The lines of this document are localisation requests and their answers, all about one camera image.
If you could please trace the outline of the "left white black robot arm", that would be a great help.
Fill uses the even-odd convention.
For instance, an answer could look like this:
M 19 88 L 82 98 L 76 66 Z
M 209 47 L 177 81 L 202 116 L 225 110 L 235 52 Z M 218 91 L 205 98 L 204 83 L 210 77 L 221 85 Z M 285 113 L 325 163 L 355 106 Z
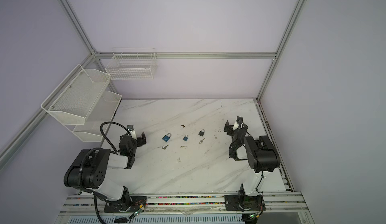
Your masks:
M 145 144 L 145 133 L 136 137 L 134 131 L 130 131 L 120 136 L 118 153 L 103 148 L 82 150 L 65 173 L 64 185 L 117 204 L 123 211 L 133 205 L 145 205 L 146 197 L 133 200 L 127 187 L 107 177 L 109 169 L 131 169 L 137 148 Z

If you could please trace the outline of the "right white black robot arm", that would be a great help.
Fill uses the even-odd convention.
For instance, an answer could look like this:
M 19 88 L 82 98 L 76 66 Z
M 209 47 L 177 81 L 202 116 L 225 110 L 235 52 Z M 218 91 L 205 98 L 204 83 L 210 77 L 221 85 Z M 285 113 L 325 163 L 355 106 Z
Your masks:
M 252 178 L 240 185 L 237 200 L 233 206 L 241 211 L 251 209 L 253 205 L 263 208 L 263 184 L 268 175 L 280 166 L 276 147 L 268 136 L 254 138 L 240 116 L 236 118 L 234 124 L 227 121 L 224 132 L 231 137 L 229 158 L 235 161 L 247 161 L 253 171 Z

